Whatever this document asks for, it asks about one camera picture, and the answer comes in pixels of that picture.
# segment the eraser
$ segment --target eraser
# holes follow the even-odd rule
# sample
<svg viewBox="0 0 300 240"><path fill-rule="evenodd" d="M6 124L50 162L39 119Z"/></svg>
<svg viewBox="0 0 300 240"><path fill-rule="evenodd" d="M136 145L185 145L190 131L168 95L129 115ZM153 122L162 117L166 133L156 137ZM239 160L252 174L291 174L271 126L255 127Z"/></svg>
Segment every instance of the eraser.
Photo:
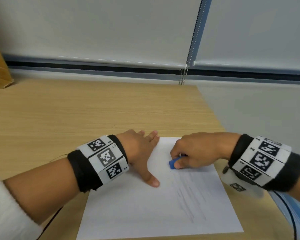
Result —
<svg viewBox="0 0 300 240"><path fill-rule="evenodd" d="M174 167L174 163L175 163L176 161L178 161L181 157L177 157L176 159L173 159L173 160L169 161L169 166L170 166L171 169L176 169L176 168Z"/></svg>

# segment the right hand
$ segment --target right hand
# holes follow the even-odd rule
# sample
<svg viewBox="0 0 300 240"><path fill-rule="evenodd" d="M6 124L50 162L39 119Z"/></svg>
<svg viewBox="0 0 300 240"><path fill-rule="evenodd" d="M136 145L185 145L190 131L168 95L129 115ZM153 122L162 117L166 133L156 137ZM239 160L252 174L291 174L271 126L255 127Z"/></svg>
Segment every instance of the right hand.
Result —
<svg viewBox="0 0 300 240"><path fill-rule="evenodd" d="M229 160L240 134L217 132L185 135L176 141L170 154L172 159L186 155L174 163L176 169L199 168L213 164L220 158Z"/></svg>

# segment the sheet of paper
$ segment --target sheet of paper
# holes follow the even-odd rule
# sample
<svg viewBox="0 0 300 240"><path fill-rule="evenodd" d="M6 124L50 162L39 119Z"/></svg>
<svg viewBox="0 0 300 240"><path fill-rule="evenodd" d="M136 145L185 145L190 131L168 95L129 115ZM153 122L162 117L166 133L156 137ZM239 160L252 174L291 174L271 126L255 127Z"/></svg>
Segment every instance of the sheet of paper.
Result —
<svg viewBox="0 0 300 240"><path fill-rule="evenodd" d="M90 192L77 240L243 231L213 165L170 169L170 151L177 139L160 138L148 161L159 188L148 186L130 169Z"/></svg>

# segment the wrist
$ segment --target wrist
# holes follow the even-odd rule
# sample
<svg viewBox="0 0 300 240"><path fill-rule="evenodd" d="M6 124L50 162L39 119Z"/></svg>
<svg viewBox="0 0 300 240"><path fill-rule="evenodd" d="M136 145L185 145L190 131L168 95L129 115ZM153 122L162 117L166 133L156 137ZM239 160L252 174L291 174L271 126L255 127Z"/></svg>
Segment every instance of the wrist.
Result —
<svg viewBox="0 0 300 240"><path fill-rule="evenodd" d="M222 133L218 142L220 158L230 160L240 137L241 135L237 133Z"/></svg>

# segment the fuzzy white sleeve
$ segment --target fuzzy white sleeve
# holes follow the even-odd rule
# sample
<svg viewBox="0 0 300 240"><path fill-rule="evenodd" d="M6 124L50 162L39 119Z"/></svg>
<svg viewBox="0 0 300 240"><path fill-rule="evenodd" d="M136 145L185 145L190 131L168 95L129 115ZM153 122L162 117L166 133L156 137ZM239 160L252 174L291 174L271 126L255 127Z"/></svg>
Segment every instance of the fuzzy white sleeve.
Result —
<svg viewBox="0 0 300 240"><path fill-rule="evenodd" d="M41 232L0 181L0 240L36 240Z"/></svg>

